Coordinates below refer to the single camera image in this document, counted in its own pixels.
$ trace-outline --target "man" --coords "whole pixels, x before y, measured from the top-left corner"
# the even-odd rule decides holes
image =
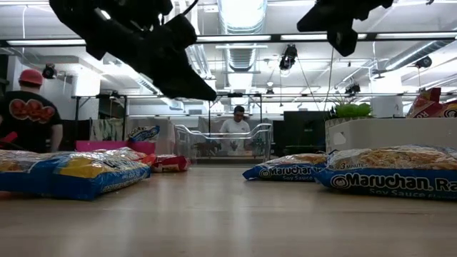
[[[34,69],[22,71],[20,91],[9,91],[0,100],[0,137],[17,133],[17,146],[27,151],[46,153],[51,136],[51,152],[59,150],[63,136],[62,121],[53,103],[39,95],[43,76]]]
[[[251,131],[249,124],[244,120],[244,107],[237,106],[233,111],[233,119],[228,119],[222,124],[221,133],[248,133]],[[244,135],[233,135],[230,137],[244,137]],[[228,143],[226,140],[222,143],[223,149],[226,151],[242,151],[244,150],[244,140],[230,140]]]

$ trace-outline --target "ceiling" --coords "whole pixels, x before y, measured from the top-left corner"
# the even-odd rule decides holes
[[[392,8],[385,10],[377,8],[370,13],[368,20],[356,21],[354,29],[359,32],[385,32],[385,31],[450,31],[457,28],[457,1],[440,1],[430,6],[426,1],[398,0]],[[265,33],[287,34],[297,33],[296,22],[313,6],[313,1],[268,1],[265,21]],[[199,3],[199,31],[202,34],[220,34],[219,15],[216,0],[200,0]],[[0,6],[0,39],[43,39],[75,37],[76,35],[66,28],[56,18],[48,6]],[[259,49],[256,73],[253,75],[253,87],[259,92],[264,92],[267,82],[273,82],[275,93],[297,94],[309,92],[309,86],[315,93],[331,93],[344,91],[335,89],[334,86],[356,71],[371,59],[387,60],[402,53],[415,44],[424,42],[415,41],[382,41],[359,42],[354,54],[342,57],[328,43],[299,43],[299,63],[293,66],[288,76],[280,76],[275,69],[277,60],[286,48],[286,44],[267,44],[266,49]],[[216,78],[216,88],[227,89],[224,65],[224,53],[218,50],[215,44],[204,45],[206,57],[211,67],[211,72]],[[32,56],[78,56],[90,69],[102,71],[105,79],[102,87],[113,89],[133,89],[139,85],[127,74],[106,68],[106,65],[97,61],[85,52],[84,47],[60,48],[28,48],[27,53]],[[454,58],[457,57],[455,43],[432,53],[431,68],[418,70],[404,67],[397,71],[403,81],[405,91],[414,92],[420,85],[432,84],[434,81],[454,75],[456,66]],[[362,92],[371,92],[368,84],[370,75],[368,69],[361,76],[355,78],[362,87]],[[447,83],[444,91],[457,89],[454,83]]]

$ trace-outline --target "blue noodle package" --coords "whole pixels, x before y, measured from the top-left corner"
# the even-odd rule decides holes
[[[0,150],[0,191],[93,200],[151,175],[146,164],[119,156]]]
[[[456,200],[457,151],[430,146],[337,151],[314,177],[350,193]]]
[[[160,126],[138,127],[129,133],[131,142],[155,142],[159,137]]]
[[[243,176],[247,180],[314,182],[312,173],[323,168],[325,162],[325,154],[294,154],[254,166]]]

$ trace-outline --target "wooden floor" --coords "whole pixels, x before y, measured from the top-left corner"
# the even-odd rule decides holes
[[[457,256],[457,203],[245,182],[244,170],[154,176],[94,202],[0,200],[0,256]]]

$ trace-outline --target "white box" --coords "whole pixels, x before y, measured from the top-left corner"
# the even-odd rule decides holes
[[[420,144],[457,148],[457,119],[361,119],[328,129],[327,152]]]

